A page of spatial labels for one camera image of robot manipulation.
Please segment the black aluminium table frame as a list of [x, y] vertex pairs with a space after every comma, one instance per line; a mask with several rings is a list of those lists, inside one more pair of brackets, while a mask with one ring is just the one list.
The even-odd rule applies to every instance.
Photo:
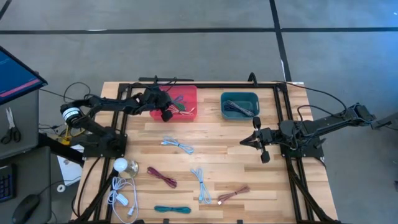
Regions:
[[[284, 121], [282, 105], [280, 102], [279, 93], [283, 93], [284, 105], [288, 119], [293, 119], [292, 107], [289, 99], [289, 82], [271, 81], [271, 82], [257, 82], [255, 74], [251, 73], [247, 82], [194, 82], [186, 80], [163, 80], [162, 86], [195, 86], [199, 89], [262, 89], [270, 88], [274, 94], [275, 109], [279, 122]], [[305, 176], [305, 169], [302, 158], [304, 153], [299, 156], [291, 156], [286, 146], [280, 148], [284, 151], [284, 158], [286, 163], [287, 175], [289, 178], [290, 190], [292, 194], [292, 205], [295, 213], [296, 224], [342, 224], [339, 220], [329, 217], [324, 210], [316, 203], [316, 200], [311, 196], [308, 189], [307, 180]], [[111, 189], [112, 178], [118, 175], [116, 170], [109, 171], [109, 165], [112, 157], [99, 155], [98, 150], [94, 150], [96, 160], [104, 159], [103, 170], [99, 178], [98, 193], [93, 197], [92, 202], [84, 210], [83, 213], [78, 212], [74, 219], [64, 224], [115, 224], [111, 221], [112, 211], [111, 206], [106, 206], [106, 215], [103, 219], [100, 218], [101, 207], [105, 193]]]

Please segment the pink red plastic bin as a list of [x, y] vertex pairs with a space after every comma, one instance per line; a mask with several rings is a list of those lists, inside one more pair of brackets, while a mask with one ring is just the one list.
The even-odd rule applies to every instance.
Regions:
[[161, 86], [169, 96], [176, 96], [177, 100], [172, 103], [177, 109], [170, 108], [172, 118], [170, 121], [193, 121], [197, 117], [197, 87], [195, 85]]

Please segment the teal plastic bin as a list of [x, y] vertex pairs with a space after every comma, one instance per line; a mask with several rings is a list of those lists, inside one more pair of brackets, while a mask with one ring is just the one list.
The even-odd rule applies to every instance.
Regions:
[[253, 92], [224, 92], [221, 114], [227, 120], [250, 120], [260, 112], [259, 98]]

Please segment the computer monitor blue screen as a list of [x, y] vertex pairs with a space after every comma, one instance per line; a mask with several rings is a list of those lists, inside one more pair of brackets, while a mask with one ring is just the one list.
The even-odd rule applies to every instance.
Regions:
[[0, 46], [0, 105], [48, 85], [38, 72]]

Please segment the white globe lamp gold base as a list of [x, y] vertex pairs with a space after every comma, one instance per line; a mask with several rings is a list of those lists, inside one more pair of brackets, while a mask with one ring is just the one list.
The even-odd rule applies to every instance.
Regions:
[[116, 170], [123, 179], [132, 179], [139, 172], [139, 166], [136, 161], [122, 157], [114, 161], [113, 169]]

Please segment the black diagonal stand beam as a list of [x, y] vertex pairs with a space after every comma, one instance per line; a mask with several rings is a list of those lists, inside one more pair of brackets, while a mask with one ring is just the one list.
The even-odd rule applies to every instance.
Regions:
[[69, 161], [72, 161], [81, 167], [84, 165], [83, 154], [75, 149], [72, 149], [69, 146], [65, 146], [62, 143], [48, 137], [45, 134], [39, 133], [38, 135], [38, 146], [44, 147], [47, 146], [50, 148], [51, 153], [66, 158]]

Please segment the black computer mouse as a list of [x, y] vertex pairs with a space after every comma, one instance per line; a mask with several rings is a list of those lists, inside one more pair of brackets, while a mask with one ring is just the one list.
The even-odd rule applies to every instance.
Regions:
[[29, 194], [15, 208], [12, 214], [13, 224], [25, 224], [40, 203], [39, 194]]

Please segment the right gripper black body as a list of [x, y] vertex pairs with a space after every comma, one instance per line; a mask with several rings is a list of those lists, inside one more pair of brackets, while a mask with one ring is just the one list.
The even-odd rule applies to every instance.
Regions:
[[280, 140], [280, 130], [271, 128], [261, 129], [261, 120], [257, 116], [253, 118], [252, 124], [255, 128], [254, 146], [257, 150], [261, 150], [261, 162], [266, 164], [271, 159], [269, 152], [266, 151], [266, 146], [278, 144]]

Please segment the white paper sheet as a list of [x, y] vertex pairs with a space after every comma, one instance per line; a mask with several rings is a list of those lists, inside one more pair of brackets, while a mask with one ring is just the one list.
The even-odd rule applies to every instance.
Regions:
[[57, 159], [65, 186], [70, 186], [81, 179], [83, 169], [80, 165], [61, 156], [57, 156]]

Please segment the grey side desk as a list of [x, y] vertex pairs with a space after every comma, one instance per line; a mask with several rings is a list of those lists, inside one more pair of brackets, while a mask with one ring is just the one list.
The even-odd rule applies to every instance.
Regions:
[[[13, 113], [16, 127], [21, 132], [19, 142], [0, 143], [0, 224], [13, 224], [18, 205], [27, 197], [35, 197], [38, 204], [22, 224], [44, 224], [51, 219], [50, 148], [39, 144], [39, 92], [33, 91], [0, 106], [0, 139], [9, 129], [6, 109]], [[11, 175], [10, 189], [16, 196], [1, 200], [1, 178]]]

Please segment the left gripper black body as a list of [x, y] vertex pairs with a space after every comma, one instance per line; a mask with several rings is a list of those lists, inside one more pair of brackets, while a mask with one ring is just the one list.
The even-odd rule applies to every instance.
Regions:
[[166, 91], [160, 88], [146, 88], [139, 97], [139, 102], [141, 104], [140, 112], [160, 110], [164, 122], [168, 122], [173, 116], [172, 112], [169, 111], [172, 99]]

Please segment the black handled scissors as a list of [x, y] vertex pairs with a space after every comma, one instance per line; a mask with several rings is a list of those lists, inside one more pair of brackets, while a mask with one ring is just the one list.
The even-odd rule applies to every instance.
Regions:
[[15, 125], [14, 116], [11, 108], [6, 109], [6, 116], [9, 122], [9, 129], [5, 133], [5, 135], [0, 139], [1, 144], [8, 144], [11, 141], [19, 142], [21, 140], [21, 132]]

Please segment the grey metal stand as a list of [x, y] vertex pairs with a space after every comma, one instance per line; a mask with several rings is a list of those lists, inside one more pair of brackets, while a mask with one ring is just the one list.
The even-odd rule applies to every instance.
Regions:
[[395, 131], [398, 134], [398, 112], [390, 114], [382, 119], [377, 119], [371, 123], [373, 130], [379, 130], [381, 128], [387, 128]]

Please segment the black keyboard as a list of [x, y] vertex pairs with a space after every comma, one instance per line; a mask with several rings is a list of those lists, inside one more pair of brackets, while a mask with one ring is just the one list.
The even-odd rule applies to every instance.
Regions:
[[16, 165], [0, 167], [0, 203], [16, 197]]

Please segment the yellow clamp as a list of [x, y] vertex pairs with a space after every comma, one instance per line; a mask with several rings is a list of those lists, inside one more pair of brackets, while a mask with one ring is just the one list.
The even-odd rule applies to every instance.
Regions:
[[74, 133], [74, 128], [66, 126], [66, 128], [60, 133], [60, 142], [65, 146], [69, 146], [74, 138], [81, 136], [85, 132], [85, 129], [80, 128]]

